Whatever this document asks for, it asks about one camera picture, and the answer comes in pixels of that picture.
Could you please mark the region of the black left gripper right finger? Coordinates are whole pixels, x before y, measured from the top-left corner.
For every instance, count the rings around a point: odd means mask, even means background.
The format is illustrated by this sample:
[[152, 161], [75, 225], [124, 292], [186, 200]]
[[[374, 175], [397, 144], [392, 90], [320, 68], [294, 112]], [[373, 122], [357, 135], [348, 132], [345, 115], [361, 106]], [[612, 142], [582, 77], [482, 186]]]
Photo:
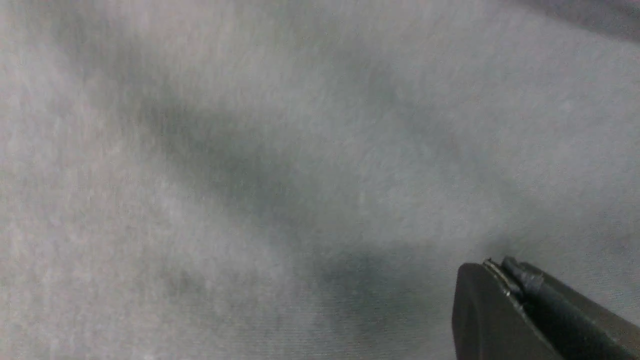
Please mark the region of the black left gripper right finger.
[[565, 360], [638, 360], [637, 325], [554, 276], [512, 257], [502, 268], [521, 289], [523, 309]]

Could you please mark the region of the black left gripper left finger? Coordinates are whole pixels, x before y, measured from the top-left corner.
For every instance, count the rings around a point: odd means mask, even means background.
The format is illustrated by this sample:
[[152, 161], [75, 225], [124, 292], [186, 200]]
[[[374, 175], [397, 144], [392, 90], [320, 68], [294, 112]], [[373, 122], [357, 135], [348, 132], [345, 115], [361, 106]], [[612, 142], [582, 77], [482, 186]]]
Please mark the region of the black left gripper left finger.
[[522, 307], [522, 289], [496, 262], [462, 264], [451, 328], [458, 360], [561, 360]]

